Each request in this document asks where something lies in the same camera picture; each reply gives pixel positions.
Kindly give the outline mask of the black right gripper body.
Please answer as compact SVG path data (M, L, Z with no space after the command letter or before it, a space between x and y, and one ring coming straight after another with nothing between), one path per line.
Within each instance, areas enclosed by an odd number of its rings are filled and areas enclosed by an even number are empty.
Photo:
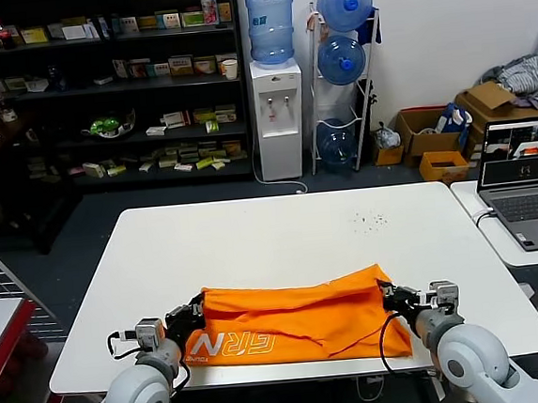
M397 300L393 295L384 298L385 310L400 314L407 321L414 321L423 310L419 298Z

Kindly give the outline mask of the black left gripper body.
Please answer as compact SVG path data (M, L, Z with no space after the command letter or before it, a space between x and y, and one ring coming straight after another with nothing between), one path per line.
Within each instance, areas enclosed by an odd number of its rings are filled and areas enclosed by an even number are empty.
M203 329L201 304L181 305L169 312L164 321L166 338L185 349L192 333Z

